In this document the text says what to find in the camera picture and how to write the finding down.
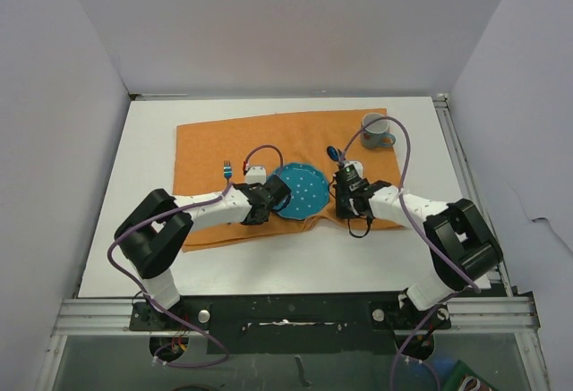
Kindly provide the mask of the blue polka dot plate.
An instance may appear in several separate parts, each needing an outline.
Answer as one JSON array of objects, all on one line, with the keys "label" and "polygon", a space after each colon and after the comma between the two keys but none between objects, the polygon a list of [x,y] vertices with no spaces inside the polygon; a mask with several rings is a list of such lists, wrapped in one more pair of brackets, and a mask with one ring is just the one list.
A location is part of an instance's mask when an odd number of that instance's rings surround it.
[{"label": "blue polka dot plate", "polygon": [[329,203],[329,183],[318,168],[291,162],[277,168],[272,175],[280,177],[291,190],[289,204],[277,214],[284,219],[304,221],[318,216]]}]

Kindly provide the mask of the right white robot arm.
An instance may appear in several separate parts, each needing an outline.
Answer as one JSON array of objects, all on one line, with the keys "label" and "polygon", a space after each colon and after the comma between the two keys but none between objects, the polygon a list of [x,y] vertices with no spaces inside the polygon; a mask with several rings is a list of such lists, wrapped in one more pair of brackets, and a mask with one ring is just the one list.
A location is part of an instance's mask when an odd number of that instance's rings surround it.
[{"label": "right white robot arm", "polygon": [[333,182],[338,218],[363,218],[368,226],[390,221],[414,230],[428,245],[434,270],[408,286],[398,305],[409,327],[420,327],[434,305],[473,287],[503,261],[499,242],[471,200],[428,200],[388,182],[370,183],[350,162],[338,167]]}]

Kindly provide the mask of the blue plastic spoon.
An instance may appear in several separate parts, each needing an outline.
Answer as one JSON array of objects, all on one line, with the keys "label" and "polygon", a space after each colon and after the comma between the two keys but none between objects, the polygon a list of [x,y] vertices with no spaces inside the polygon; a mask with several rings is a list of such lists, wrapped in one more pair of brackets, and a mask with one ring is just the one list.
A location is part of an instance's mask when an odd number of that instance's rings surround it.
[{"label": "blue plastic spoon", "polygon": [[331,161],[333,161],[333,162],[339,162],[340,161],[341,151],[338,148],[336,148],[332,145],[329,145],[326,148],[326,151],[327,151],[327,155]]}]

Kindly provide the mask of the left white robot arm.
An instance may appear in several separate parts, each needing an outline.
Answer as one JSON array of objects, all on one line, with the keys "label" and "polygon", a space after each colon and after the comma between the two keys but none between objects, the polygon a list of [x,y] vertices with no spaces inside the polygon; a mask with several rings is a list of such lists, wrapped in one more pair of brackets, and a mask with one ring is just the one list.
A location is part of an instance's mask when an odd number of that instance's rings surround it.
[{"label": "left white robot arm", "polygon": [[151,300],[150,318],[170,329],[183,315],[171,266],[188,235],[218,225],[262,225],[290,198],[291,190],[276,175],[265,183],[229,183],[223,191],[191,197],[156,189],[116,229],[107,257]]}]

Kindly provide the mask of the blue white mug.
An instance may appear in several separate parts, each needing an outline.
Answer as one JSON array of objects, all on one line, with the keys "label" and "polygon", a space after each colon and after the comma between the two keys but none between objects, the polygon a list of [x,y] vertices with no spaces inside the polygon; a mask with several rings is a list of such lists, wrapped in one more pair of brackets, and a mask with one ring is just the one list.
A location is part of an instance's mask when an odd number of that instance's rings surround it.
[{"label": "blue white mug", "polygon": [[382,114],[369,113],[363,117],[361,144],[366,149],[391,148],[396,142],[389,122]]}]

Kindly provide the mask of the blue plastic fork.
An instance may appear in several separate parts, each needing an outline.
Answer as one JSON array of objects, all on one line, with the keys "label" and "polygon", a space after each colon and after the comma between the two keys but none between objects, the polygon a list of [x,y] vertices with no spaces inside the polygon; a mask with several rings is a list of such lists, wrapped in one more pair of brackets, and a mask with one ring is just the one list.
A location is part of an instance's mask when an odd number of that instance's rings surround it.
[{"label": "blue plastic fork", "polygon": [[223,176],[227,183],[231,182],[231,178],[233,177],[233,167],[230,160],[225,160],[223,162]]}]

